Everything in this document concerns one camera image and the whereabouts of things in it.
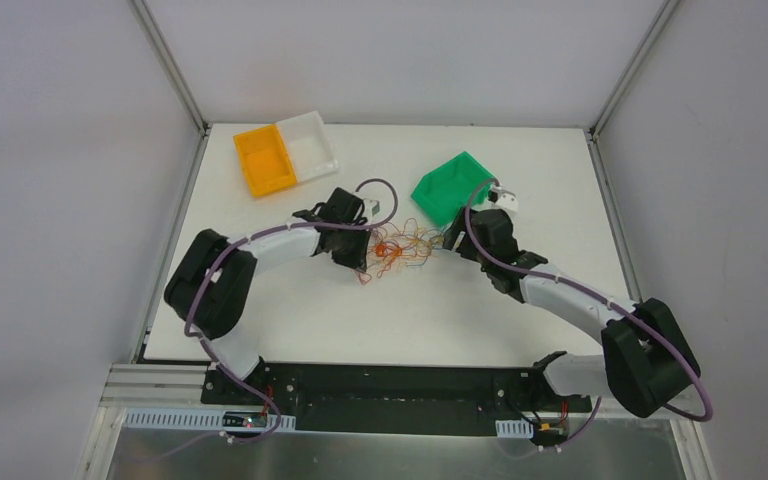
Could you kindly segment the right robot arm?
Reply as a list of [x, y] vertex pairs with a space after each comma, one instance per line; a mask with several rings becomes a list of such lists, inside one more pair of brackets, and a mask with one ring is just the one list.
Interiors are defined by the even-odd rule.
[[646, 418], [673, 407], [686, 389], [697, 390], [706, 421], [712, 415], [701, 368], [670, 308], [661, 300], [615, 299], [568, 277], [545, 257], [519, 247], [502, 210], [461, 208], [444, 233], [443, 247], [479, 264], [493, 287], [521, 304], [545, 310], [592, 338], [597, 355], [552, 353], [533, 368], [529, 400], [543, 410], [573, 395], [615, 399]]

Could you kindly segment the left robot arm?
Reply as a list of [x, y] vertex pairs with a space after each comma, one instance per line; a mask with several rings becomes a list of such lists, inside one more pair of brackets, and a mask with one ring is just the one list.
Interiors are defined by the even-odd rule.
[[200, 231], [170, 276], [164, 302], [185, 324], [185, 330], [210, 342], [208, 356], [231, 373], [226, 389], [241, 404], [257, 402], [265, 378], [259, 335], [241, 317], [253, 280], [291, 261], [327, 253], [332, 261], [355, 271], [366, 269], [371, 231], [365, 228], [364, 201], [336, 188], [325, 202], [292, 214], [291, 223], [254, 241], [232, 241], [213, 229]]

